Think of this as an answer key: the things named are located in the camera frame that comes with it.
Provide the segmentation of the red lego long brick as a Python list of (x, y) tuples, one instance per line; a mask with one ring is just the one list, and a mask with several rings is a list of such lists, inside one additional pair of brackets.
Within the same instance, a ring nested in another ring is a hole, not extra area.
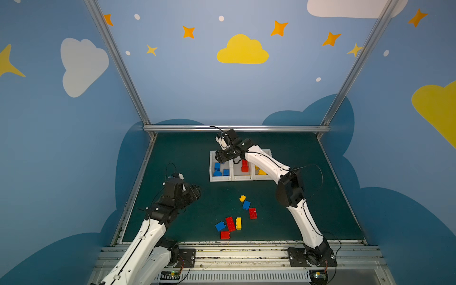
[(249, 162), (247, 160), (242, 160), (241, 172), (249, 173)]
[(234, 232), (236, 230), (235, 222), (233, 217), (226, 218), (226, 225), (229, 232)]

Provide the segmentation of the blue lego bottom brick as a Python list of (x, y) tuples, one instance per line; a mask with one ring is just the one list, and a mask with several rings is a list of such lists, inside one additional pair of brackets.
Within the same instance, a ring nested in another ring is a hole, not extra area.
[(215, 225), (218, 232), (221, 232), (226, 228), (226, 224), (224, 222), (219, 222)]

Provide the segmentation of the red lego bottom brick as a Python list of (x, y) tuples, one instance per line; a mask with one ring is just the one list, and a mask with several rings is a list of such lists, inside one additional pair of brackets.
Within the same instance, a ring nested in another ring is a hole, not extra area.
[(221, 238), (221, 240), (229, 240), (230, 239), (230, 232), (229, 231), (221, 231), (220, 238)]

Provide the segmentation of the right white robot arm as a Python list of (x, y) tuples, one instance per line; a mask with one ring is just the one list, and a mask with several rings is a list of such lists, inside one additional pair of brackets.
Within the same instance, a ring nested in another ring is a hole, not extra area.
[(334, 261), (336, 254), (318, 229), (309, 210), (300, 169), (280, 163), (252, 140), (242, 140), (234, 129), (221, 130), (216, 135), (216, 141), (220, 146), (216, 151), (216, 160), (219, 163), (239, 157), (258, 166), (277, 184), (276, 200), (290, 211), (299, 228), (307, 263), (320, 266)]

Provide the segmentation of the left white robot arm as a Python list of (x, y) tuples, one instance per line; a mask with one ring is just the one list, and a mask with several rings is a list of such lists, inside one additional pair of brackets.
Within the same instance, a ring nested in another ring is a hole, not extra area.
[(145, 219), (130, 246), (101, 285), (150, 285), (170, 263), (179, 247), (164, 235), (179, 212), (201, 198), (201, 187), (174, 173), (163, 184), (161, 197), (146, 208)]

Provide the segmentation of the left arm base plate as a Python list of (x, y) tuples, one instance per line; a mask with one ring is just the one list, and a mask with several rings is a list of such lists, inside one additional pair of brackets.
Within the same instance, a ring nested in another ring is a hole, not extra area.
[(171, 268), (194, 268), (196, 258), (196, 249), (184, 248), (184, 249), (173, 249), (171, 251), (171, 260), (167, 267)]

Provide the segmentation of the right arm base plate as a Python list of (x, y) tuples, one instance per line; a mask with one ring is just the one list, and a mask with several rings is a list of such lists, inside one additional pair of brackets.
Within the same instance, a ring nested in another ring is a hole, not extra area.
[(322, 256), (305, 248), (287, 248), (287, 254), (291, 267), (337, 267), (336, 254), (330, 248)]

